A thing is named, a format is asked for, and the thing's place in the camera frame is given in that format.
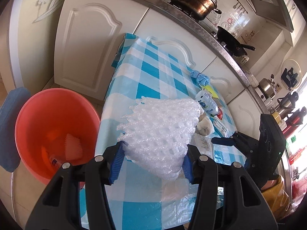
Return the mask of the white blue plastic bottle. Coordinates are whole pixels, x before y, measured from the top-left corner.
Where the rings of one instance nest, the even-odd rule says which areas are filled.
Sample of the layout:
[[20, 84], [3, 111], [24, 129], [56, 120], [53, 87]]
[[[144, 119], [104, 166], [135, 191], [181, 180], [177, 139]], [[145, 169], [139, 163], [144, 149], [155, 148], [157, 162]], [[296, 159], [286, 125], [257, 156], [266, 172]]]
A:
[[201, 107], [210, 115], [218, 115], [219, 108], [216, 102], [202, 89], [196, 96], [195, 100], [201, 105]]

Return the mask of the black frying pan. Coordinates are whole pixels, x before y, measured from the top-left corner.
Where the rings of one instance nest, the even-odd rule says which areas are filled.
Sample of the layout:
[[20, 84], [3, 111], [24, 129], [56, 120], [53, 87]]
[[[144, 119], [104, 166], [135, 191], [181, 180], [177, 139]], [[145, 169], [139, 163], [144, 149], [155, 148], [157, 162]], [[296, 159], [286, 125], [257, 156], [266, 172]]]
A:
[[222, 44], [225, 43], [225, 48], [231, 56], [241, 57], [247, 56], [246, 49], [255, 51], [254, 46], [246, 45], [240, 43], [233, 35], [231, 35], [227, 30], [218, 26], [218, 32], [216, 34], [217, 41]]

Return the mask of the yellow green sponge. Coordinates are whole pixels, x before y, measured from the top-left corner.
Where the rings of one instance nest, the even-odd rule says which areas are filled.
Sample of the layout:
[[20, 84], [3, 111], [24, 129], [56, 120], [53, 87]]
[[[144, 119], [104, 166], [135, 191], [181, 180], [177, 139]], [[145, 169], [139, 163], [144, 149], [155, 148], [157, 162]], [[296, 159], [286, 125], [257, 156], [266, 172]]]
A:
[[216, 99], [219, 98], [219, 96], [218, 96], [218, 94], [216, 93], [216, 91], [215, 91], [210, 85], [206, 85], [206, 86], [201, 85], [200, 87], [201, 87], [210, 97], [216, 98]]

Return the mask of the steel kettle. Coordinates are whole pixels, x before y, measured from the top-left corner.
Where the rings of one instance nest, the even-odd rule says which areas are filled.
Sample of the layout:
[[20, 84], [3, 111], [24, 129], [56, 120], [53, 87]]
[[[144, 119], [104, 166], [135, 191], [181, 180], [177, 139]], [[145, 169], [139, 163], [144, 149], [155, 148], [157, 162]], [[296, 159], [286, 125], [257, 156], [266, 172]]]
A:
[[263, 78], [258, 85], [258, 88], [261, 90], [266, 99], [273, 99], [276, 96], [276, 89], [278, 85], [275, 84], [275, 77], [271, 74], [270, 79]]

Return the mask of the blue fabric chair back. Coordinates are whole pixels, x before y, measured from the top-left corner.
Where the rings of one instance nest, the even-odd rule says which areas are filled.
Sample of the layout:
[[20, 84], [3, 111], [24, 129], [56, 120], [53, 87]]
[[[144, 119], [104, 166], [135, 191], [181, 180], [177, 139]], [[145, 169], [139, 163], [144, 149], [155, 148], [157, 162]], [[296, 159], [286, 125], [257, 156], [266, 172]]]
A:
[[31, 94], [26, 88], [19, 87], [8, 93], [1, 106], [0, 162], [1, 167], [8, 172], [14, 172], [21, 160], [15, 143], [15, 125], [19, 112], [30, 97]]

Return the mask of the blue checkered tablecloth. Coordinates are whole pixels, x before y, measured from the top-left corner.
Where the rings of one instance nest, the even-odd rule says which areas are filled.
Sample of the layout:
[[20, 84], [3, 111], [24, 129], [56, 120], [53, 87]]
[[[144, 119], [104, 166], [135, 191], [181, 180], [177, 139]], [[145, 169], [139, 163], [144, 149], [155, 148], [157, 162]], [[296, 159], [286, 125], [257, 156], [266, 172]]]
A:
[[168, 229], [190, 221], [197, 186], [181, 166], [202, 110], [191, 68], [127, 33], [112, 63], [95, 148], [129, 145], [119, 177], [106, 187], [116, 229]]

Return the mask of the white cabinet door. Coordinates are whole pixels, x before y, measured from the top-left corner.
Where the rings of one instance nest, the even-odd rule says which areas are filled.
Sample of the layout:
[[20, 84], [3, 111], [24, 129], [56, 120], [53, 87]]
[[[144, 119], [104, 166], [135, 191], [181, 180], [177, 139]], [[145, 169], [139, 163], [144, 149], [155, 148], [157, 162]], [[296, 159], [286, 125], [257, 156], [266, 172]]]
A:
[[136, 30], [147, 10], [131, 0], [64, 0], [55, 42], [55, 83], [103, 100], [124, 35]]

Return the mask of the red snack packet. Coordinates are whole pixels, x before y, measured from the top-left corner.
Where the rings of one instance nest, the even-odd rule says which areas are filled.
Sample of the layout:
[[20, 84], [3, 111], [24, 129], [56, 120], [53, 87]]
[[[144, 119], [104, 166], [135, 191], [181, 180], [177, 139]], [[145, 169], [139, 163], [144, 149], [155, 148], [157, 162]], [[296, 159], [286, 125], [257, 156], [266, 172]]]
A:
[[218, 108], [218, 114], [216, 115], [220, 120], [222, 120], [222, 118], [223, 118], [223, 111], [220, 109], [220, 108]]

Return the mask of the red plastic trash bucket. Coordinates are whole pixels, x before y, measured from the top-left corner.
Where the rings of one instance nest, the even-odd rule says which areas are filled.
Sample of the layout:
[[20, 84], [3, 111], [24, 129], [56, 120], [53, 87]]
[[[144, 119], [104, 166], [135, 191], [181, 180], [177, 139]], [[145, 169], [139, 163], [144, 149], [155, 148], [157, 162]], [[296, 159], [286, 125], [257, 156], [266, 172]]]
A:
[[66, 136], [78, 138], [81, 145], [70, 163], [84, 164], [94, 157], [99, 125], [99, 115], [85, 97], [69, 89], [46, 89], [28, 99], [19, 112], [17, 150], [28, 171], [48, 184], [58, 169], [51, 159], [67, 161]]

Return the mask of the white paper packaging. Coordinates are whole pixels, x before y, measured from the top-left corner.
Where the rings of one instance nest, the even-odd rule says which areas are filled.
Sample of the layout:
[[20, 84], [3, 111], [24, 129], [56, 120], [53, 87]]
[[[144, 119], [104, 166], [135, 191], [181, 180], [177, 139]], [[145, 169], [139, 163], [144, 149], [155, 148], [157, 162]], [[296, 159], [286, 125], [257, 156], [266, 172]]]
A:
[[229, 130], [224, 126], [224, 124], [219, 119], [212, 118], [212, 124], [219, 136], [221, 136], [222, 138], [229, 137]]

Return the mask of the red thermos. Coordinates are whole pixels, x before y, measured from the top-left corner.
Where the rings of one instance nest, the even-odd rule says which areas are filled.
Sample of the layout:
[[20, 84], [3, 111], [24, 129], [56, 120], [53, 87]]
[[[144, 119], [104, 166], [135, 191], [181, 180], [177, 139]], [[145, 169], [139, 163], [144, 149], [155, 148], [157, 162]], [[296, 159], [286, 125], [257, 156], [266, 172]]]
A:
[[283, 130], [283, 135], [287, 139], [294, 131], [303, 124], [303, 118], [306, 116], [306, 107], [295, 111], [287, 120], [286, 128]]

